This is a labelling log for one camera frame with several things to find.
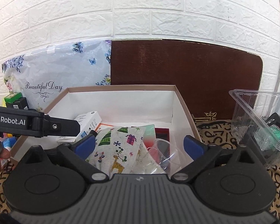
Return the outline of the clear plastic container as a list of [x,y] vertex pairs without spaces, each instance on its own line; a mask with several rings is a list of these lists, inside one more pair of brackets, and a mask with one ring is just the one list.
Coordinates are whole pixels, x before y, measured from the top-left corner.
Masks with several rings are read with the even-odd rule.
[[247,145],[265,168],[280,164],[280,93],[235,89],[231,121],[237,143]]

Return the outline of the printed cloth drawstring pouch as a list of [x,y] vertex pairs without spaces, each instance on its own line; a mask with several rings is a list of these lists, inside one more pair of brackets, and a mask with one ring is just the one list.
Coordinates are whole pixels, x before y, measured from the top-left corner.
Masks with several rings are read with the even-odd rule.
[[147,149],[143,138],[145,127],[110,127],[100,130],[95,149],[86,161],[109,177],[129,174]]

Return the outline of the white printed paper box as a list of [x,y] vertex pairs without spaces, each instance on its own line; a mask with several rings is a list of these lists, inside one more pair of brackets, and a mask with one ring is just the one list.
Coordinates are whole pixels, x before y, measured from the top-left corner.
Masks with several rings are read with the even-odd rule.
[[97,130],[102,119],[97,111],[78,115],[74,120],[80,124],[80,133],[77,136],[61,136],[57,139],[58,144],[76,143],[90,134],[91,130]]

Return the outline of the green small box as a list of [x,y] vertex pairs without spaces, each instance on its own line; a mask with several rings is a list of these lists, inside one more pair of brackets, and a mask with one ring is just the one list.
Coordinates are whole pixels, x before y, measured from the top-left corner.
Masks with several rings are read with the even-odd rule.
[[4,101],[5,101],[5,103],[12,104],[15,101],[17,101],[18,99],[20,99],[22,96],[23,95],[21,92],[18,92],[18,93],[13,92],[13,93],[10,93],[9,95],[5,96]]

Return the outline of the brown cardboard storage box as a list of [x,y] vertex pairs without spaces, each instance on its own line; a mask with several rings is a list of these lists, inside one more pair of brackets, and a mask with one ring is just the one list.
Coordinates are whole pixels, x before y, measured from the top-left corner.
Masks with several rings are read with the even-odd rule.
[[170,142],[182,152],[181,167],[192,163],[184,151],[183,140],[199,132],[183,97],[174,85],[107,85],[67,88],[43,112],[51,117],[74,119],[91,111],[98,112],[102,123],[114,126],[153,124],[168,128]]

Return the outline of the floral plastic bag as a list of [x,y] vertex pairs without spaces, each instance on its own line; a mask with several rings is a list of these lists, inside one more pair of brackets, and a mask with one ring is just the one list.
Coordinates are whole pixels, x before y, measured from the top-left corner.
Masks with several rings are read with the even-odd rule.
[[111,40],[85,40],[33,50],[2,63],[4,83],[43,111],[67,88],[109,85],[111,48]]

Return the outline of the black small box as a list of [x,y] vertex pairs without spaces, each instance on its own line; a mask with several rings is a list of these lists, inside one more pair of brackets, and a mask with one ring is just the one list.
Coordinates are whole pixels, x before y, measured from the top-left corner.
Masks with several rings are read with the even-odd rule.
[[29,109],[26,97],[21,97],[21,98],[17,99],[16,101],[14,101],[13,103],[5,103],[5,104],[6,104],[7,108],[24,109],[24,110]]

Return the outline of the red card box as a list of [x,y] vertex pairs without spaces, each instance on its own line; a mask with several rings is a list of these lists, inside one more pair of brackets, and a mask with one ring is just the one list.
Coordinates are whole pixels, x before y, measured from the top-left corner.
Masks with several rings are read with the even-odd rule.
[[162,139],[167,142],[170,141],[170,130],[169,128],[155,128],[155,139]]

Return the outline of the clear plastic cup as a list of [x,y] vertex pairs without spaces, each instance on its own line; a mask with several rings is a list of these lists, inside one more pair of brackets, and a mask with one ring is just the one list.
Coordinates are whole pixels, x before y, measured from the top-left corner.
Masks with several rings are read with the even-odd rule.
[[173,175],[182,169],[183,153],[169,141],[155,139],[144,158],[146,173]]

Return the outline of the dark brown board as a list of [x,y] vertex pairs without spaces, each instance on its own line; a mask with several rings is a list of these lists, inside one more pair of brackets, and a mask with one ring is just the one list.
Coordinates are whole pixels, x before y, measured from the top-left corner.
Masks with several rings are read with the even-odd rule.
[[231,119],[233,89],[258,90],[260,56],[188,41],[113,41],[111,84],[176,85],[195,118]]

